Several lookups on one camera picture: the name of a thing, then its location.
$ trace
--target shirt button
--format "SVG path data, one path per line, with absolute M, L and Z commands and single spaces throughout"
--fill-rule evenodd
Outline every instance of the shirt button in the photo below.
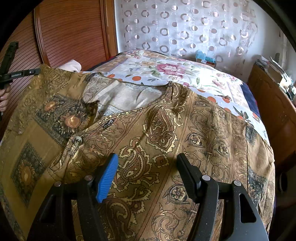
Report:
M 81 143 L 82 143 L 82 138 L 81 138 L 80 136 L 76 136 L 76 137 L 74 137 L 74 139 L 73 139 L 73 144 L 74 144 L 75 146 L 80 146 Z

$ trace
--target blue gripper pad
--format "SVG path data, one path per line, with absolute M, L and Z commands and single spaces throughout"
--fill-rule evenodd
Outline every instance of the blue gripper pad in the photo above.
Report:
M 118 167 L 118 156 L 112 153 L 109 156 L 109 163 L 104 171 L 99 183 L 98 183 L 98 193 L 96 195 L 96 200 L 101 203 L 108 195 L 109 189 L 111 187 L 112 181 L 114 179 L 115 173 Z

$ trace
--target wooden dresser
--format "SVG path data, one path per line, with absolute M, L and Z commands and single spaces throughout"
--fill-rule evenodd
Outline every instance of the wooden dresser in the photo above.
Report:
M 296 164 L 296 108 L 257 64 L 253 66 L 248 86 L 274 151 L 276 172 L 286 171 Z

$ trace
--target floral bedspread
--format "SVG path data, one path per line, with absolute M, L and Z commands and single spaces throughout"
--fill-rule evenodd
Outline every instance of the floral bedspread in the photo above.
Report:
M 213 95 L 228 96 L 232 102 L 249 108 L 240 87 L 241 80 L 205 64 L 152 51 L 122 52 L 93 71 L 100 71 L 107 77 L 144 85 L 165 85 L 173 81 Z

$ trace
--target silver rivet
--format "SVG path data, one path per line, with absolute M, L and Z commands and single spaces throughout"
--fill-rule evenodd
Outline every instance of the silver rivet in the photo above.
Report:
M 81 138 L 81 137 L 79 137 L 79 136 L 74 137 L 74 139 L 73 139 L 73 144 L 74 144 L 75 146 L 80 146 L 81 143 L 82 143 L 82 138 Z
M 233 183 L 234 183 L 235 186 L 240 186 L 240 185 L 242 184 L 242 183 L 241 183 L 240 181 L 238 181 L 238 180 L 235 180 Z
M 57 182 L 54 183 L 54 186 L 56 186 L 56 187 L 59 187 L 61 185 L 62 185 L 62 182 L 61 181 L 57 181 Z
M 203 175 L 202 179 L 205 181 L 209 181 L 211 178 L 208 175 Z
M 86 181 L 90 181 L 92 179 L 92 175 L 87 175 L 87 176 L 84 177 L 84 179 Z

